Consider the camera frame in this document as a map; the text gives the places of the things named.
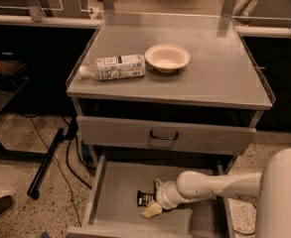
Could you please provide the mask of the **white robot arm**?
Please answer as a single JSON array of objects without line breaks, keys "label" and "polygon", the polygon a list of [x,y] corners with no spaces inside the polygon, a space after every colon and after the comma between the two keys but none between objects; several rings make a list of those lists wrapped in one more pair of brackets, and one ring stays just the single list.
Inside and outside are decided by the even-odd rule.
[{"label": "white robot arm", "polygon": [[185,171],[175,180],[154,180],[142,216],[221,196],[257,207],[255,238],[291,238],[291,148],[273,155],[260,173],[208,176]]}]

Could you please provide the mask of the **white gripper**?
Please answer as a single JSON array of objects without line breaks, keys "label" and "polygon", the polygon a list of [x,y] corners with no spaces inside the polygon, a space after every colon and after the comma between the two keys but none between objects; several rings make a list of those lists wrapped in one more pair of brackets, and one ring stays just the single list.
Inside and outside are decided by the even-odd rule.
[{"label": "white gripper", "polygon": [[154,179],[154,190],[156,190],[156,201],[151,201],[142,211],[141,216],[151,218],[163,212],[163,209],[176,208],[183,202],[174,181],[162,182],[159,178]]}]

